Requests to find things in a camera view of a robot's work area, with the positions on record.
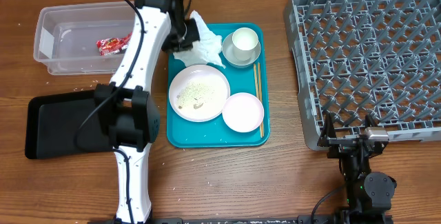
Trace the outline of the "large white plate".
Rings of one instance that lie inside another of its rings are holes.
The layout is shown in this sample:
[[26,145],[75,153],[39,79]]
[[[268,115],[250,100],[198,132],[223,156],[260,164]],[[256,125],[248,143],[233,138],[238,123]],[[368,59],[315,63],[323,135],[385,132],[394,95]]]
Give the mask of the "large white plate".
[[192,65],[181,70],[172,79],[168,91],[173,111],[192,122],[215,119],[229,97],[227,78],[209,65]]

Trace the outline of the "teal serving tray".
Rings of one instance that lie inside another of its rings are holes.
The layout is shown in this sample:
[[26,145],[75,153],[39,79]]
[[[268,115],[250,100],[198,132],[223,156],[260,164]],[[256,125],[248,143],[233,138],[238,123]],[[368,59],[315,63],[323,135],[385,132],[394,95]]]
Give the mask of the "teal serving tray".
[[[207,24],[207,27],[213,31],[214,34],[221,35],[223,40],[239,28],[250,28],[257,33],[261,51],[254,63],[260,63],[260,79],[262,81],[263,93],[262,102],[265,111],[263,137],[260,137],[259,128],[248,133],[233,131],[225,124],[221,114],[206,122],[187,121],[175,113],[167,96],[167,138],[173,146],[179,148],[247,147],[262,145],[268,140],[271,132],[263,32],[260,27],[254,23],[210,23]],[[225,68],[212,64],[208,65],[220,70],[225,75],[230,85],[231,94],[246,92],[256,96],[253,65],[248,68],[239,69],[230,65],[223,55],[220,55],[220,57],[225,64]],[[173,78],[184,69],[185,64],[182,61],[175,59],[173,55],[169,55],[168,88],[170,88]]]

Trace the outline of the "left wooden chopstick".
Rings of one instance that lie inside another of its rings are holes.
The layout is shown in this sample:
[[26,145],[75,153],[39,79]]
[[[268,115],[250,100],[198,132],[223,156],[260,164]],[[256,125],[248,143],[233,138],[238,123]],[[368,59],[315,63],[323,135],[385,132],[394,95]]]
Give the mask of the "left wooden chopstick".
[[[254,64],[254,81],[255,81],[255,89],[256,89],[256,98],[261,103],[261,97],[260,97],[260,89],[259,89],[259,79],[258,79],[258,72],[257,72],[257,65]],[[259,125],[259,131],[260,131],[260,138],[263,138],[263,121]]]

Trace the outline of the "grey dishwasher rack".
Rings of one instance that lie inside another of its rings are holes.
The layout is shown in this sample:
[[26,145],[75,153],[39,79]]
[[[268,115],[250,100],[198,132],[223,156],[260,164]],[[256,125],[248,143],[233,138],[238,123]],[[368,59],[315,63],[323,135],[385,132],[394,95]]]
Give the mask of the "grey dishwasher rack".
[[305,143],[372,116],[391,141],[440,139],[440,0],[289,0],[284,13]]

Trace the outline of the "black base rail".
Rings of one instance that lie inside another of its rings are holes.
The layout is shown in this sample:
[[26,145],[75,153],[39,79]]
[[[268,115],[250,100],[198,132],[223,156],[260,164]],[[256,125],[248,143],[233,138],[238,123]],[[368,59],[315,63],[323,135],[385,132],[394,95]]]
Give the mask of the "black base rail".
[[208,219],[182,219],[182,218],[153,218],[152,224],[332,224],[331,215],[315,215],[311,220],[310,215],[300,215],[291,218],[208,218]]

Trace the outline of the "red snack wrapper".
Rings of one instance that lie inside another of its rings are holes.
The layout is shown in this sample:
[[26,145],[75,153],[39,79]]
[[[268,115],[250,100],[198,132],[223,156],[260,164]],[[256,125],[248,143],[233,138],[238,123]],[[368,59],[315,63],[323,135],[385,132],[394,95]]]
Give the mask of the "red snack wrapper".
[[101,56],[124,53],[129,45],[132,33],[122,38],[108,38],[98,40],[96,46]]

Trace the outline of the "white napkin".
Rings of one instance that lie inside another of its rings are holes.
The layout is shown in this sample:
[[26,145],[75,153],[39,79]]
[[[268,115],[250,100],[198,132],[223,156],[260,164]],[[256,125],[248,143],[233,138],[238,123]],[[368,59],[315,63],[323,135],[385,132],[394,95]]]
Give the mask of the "white napkin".
[[219,56],[222,50],[222,36],[214,34],[197,11],[193,10],[189,17],[196,22],[200,40],[193,42],[193,48],[190,50],[174,52],[174,58],[182,61],[186,67],[211,63],[225,68]]

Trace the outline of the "small white bowl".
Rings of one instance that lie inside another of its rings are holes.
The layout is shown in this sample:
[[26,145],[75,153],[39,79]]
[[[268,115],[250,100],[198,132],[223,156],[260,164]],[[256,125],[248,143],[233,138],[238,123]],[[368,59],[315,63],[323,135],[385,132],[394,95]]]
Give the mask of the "small white bowl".
[[239,92],[225,102],[222,118],[233,131],[248,133],[257,129],[264,119],[264,107],[253,94]]

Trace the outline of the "clear plastic bin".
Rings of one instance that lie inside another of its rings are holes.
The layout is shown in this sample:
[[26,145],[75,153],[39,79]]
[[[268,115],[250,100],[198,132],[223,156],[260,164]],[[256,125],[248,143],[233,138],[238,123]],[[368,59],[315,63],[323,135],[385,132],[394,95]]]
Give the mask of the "clear plastic bin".
[[101,56],[96,42],[125,37],[133,30],[134,18],[124,1],[43,8],[34,36],[34,60],[52,75],[112,74],[123,55]]

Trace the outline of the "wooden chopstick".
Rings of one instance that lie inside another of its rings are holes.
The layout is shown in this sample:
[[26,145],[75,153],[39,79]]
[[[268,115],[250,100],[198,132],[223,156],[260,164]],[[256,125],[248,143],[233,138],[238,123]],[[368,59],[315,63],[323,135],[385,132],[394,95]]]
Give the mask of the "wooden chopstick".
[[[258,79],[258,72],[257,72],[257,65],[254,64],[254,81],[255,81],[255,89],[256,89],[256,98],[261,103],[261,97],[260,97],[260,89],[259,89],[259,79]],[[260,138],[263,138],[263,121],[259,125],[259,131],[260,131]]]
[[[261,103],[263,102],[263,96],[262,96],[262,83],[261,83],[261,71],[260,71],[260,62],[258,62],[257,64],[257,72],[258,72],[258,79],[259,79],[259,89],[261,91],[260,93],[260,97],[261,97]],[[263,123],[263,136],[265,133],[265,129],[264,129],[264,123]]]

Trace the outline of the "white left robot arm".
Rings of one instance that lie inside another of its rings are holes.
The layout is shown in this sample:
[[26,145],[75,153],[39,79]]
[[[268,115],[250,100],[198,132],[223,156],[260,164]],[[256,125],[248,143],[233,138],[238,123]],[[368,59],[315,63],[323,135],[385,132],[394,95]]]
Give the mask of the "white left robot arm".
[[160,114],[151,95],[160,52],[192,49],[200,35],[186,17],[184,0],[134,0],[134,26],[123,60],[107,85],[94,91],[93,114],[109,138],[119,176],[119,206],[113,223],[148,223],[148,156],[158,136]]

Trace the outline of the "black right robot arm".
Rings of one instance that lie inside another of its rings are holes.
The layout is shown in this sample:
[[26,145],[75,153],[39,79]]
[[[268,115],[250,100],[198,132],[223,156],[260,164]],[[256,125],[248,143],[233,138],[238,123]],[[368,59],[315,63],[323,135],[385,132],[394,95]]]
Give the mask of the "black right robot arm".
[[[387,131],[378,126],[371,115],[365,116],[365,130],[353,138],[338,138],[332,115],[325,112],[325,123],[317,145],[328,147],[327,157],[337,159],[344,183],[323,196],[309,216],[311,223],[392,223],[385,212],[391,209],[391,200],[397,183],[382,172],[374,172],[369,160],[383,153],[389,144]],[[320,205],[328,198],[345,190],[347,206],[339,207],[329,216],[316,216]]]

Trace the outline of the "black tray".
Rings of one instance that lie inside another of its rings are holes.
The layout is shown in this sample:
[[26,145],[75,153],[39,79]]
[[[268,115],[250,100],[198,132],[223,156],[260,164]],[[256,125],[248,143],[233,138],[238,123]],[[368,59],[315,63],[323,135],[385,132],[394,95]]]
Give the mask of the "black tray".
[[112,150],[101,132],[98,116],[93,116],[74,142],[74,135],[94,110],[92,90],[37,96],[28,104],[25,156],[48,159],[88,152]]

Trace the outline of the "white cup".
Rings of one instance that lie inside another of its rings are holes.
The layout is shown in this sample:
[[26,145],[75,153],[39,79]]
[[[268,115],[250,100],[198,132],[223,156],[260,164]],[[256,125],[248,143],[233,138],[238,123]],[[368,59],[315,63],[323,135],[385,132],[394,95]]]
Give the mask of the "white cup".
[[234,56],[239,61],[246,61],[258,47],[258,35],[251,28],[239,28],[232,35],[232,43]]

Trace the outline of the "right wooden chopstick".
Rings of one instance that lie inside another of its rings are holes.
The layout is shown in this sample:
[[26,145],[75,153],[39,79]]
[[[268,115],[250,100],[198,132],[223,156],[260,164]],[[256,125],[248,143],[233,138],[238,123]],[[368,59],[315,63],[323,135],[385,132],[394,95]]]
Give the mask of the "right wooden chopstick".
[[[261,83],[261,71],[260,71],[260,62],[258,62],[257,64],[257,72],[258,72],[258,79],[259,79],[259,89],[261,91],[260,93],[260,97],[261,97],[261,103],[263,102],[263,96],[262,96],[262,83]],[[265,129],[264,129],[264,123],[263,123],[263,136],[265,133]]]

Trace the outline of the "grey saucer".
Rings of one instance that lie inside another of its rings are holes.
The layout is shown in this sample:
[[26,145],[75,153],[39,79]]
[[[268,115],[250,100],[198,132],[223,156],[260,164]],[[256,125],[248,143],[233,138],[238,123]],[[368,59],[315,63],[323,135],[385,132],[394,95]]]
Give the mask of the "grey saucer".
[[253,49],[252,56],[246,61],[241,61],[238,60],[234,55],[234,44],[232,41],[232,36],[232,33],[227,35],[222,44],[222,53],[227,62],[235,68],[246,68],[256,62],[261,53],[260,42],[258,42],[257,46]]

